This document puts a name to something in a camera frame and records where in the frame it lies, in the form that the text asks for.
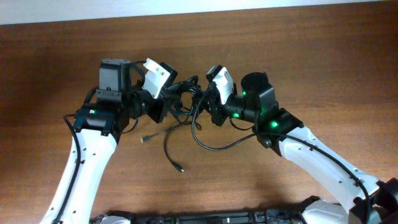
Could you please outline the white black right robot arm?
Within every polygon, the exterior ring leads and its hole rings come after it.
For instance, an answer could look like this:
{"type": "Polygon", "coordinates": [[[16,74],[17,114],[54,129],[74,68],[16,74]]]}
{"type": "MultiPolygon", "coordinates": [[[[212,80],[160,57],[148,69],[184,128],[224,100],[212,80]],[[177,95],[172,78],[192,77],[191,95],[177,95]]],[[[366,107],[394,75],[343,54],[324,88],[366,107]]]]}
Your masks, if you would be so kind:
{"type": "Polygon", "coordinates": [[[303,223],[397,223],[397,179],[387,182],[352,165],[319,140],[304,123],[279,106],[264,72],[241,80],[242,94],[225,68],[208,72],[209,86],[198,104],[220,126],[226,118],[253,124],[252,136],[293,162],[334,196],[336,203],[309,197],[298,211],[303,223]]]}

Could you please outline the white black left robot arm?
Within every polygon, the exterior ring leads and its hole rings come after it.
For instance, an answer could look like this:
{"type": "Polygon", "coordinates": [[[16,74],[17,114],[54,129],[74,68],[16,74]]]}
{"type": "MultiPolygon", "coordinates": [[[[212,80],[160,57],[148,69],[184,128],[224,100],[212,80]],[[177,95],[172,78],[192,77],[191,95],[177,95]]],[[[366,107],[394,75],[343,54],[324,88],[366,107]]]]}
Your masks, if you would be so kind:
{"type": "Polygon", "coordinates": [[[147,69],[133,85],[135,63],[106,58],[99,66],[99,85],[87,94],[82,106],[68,122],[72,146],[62,178],[42,223],[88,223],[93,202],[109,159],[114,154],[130,119],[148,115],[162,122],[182,89],[197,83],[192,77],[175,83],[177,71],[149,58],[147,69]]]}

